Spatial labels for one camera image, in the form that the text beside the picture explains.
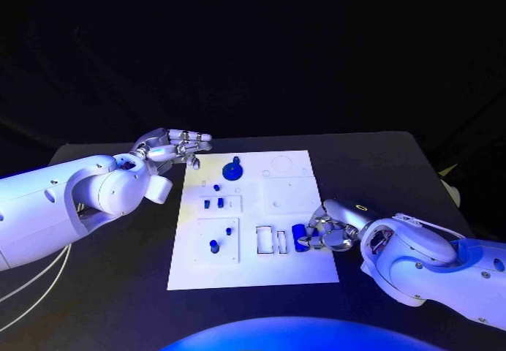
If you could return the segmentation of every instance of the rectangular hole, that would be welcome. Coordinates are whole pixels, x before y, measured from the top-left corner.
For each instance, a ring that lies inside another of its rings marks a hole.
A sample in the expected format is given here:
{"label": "rectangular hole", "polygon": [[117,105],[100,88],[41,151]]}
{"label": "rectangular hole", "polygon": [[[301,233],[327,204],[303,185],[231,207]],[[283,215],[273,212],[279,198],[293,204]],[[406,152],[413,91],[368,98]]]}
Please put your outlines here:
{"label": "rectangular hole", "polygon": [[273,230],[270,226],[257,227],[257,253],[275,253]]}
{"label": "rectangular hole", "polygon": [[280,244],[280,253],[288,254],[289,253],[289,247],[288,247],[288,235],[285,232],[277,232],[277,242]]}

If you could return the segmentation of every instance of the peg board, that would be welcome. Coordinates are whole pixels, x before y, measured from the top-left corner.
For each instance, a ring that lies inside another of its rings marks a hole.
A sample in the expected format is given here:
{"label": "peg board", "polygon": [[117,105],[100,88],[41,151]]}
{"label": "peg board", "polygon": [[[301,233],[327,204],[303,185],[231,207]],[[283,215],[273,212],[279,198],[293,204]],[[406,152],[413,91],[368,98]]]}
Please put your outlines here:
{"label": "peg board", "polygon": [[[234,156],[240,157],[244,175],[228,181],[223,168]],[[198,157],[201,170],[187,168],[168,289],[339,282],[332,251],[296,252],[293,243],[293,225],[309,223],[322,204],[309,152]],[[218,208],[220,197],[226,199],[224,208]],[[205,200],[211,200],[208,209]],[[236,237],[226,234],[234,225]],[[273,228],[273,254],[257,253],[257,227],[265,226]],[[280,253],[279,231],[286,233],[286,254]],[[217,254],[211,253],[211,240],[221,244]]]}

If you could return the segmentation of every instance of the robotic hand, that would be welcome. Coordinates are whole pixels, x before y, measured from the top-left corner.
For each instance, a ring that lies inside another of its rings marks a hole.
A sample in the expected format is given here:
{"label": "robotic hand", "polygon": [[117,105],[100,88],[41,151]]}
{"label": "robotic hand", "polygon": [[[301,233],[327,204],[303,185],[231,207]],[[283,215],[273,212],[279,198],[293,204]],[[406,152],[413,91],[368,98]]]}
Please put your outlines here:
{"label": "robotic hand", "polygon": [[63,249],[132,213],[146,197],[166,201],[175,163],[200,169],[211,135],[159,128],[129,154],[92,156],[0,180],[0,271]]}
{"label": "robotic hand", "polygon": [[[449,242],[425,225],[458,240]],[[506,330],[506,244],[466,238],[404,214],[383,219],[352,201],[325,201],[309,229],[314,234],[299,243],[315,249],[347,251],[361,244],[363,271],[399,302],[422,306],[436,300]]]}

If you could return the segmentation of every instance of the table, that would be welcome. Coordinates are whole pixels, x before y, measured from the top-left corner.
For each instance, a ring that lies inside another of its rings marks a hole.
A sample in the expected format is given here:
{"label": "table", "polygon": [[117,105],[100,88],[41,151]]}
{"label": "table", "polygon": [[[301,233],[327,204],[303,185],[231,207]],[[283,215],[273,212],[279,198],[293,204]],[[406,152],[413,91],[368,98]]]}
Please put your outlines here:
{"label": "table", "polygon": [[[130,147],[130,143],[67,145],[53,164],[94,154],[115,155]],[[213,152],[286,150],[309,150],[322,200],[355,199],[386,214],[403,212],[474,236],[409,133],[221,139]],[[419,308],[399,303],[361,271],[360,247],[335,253],[337,284],[168,291],[184,175],[182,165],[166,173],[175,187],[164,205],[145,200],[129,216],[74,244],[54,291],[0,335],[5,350],[156,350],[217,325],[276,316],[351,320],[452,350],[505,346],[504,331],[468,320],[440,303],[427,301]],[[53,257],[0,273],[12,283],[6,293]],[[6,323],[38,299],[54,275],[40,280],[14,298]]]}

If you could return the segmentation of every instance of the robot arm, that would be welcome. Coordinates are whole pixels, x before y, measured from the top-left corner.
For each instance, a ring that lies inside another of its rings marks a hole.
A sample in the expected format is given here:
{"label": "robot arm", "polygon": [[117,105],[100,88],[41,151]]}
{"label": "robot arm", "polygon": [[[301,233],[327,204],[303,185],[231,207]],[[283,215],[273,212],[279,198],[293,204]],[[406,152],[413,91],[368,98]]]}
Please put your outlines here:
{"label": "robot arm", "polygon": [[133,212],[166,201],[175,163],[200,168],[211,135],[158,129],[129,154],[92,156],[0,180],[0,271],[24,265]]}
{"label": "robot arm", "polygon": [[[449,242],[423,224],[458,240]],[[325,201],[309,228],[316,231],[299,242],[316,249],[347,251],[360,242],[363,271],[399,302],[422,306],[436,300],[506,330],[506,244],[466,238],[404,214],[381,219],[361,204],[337,200]]]}

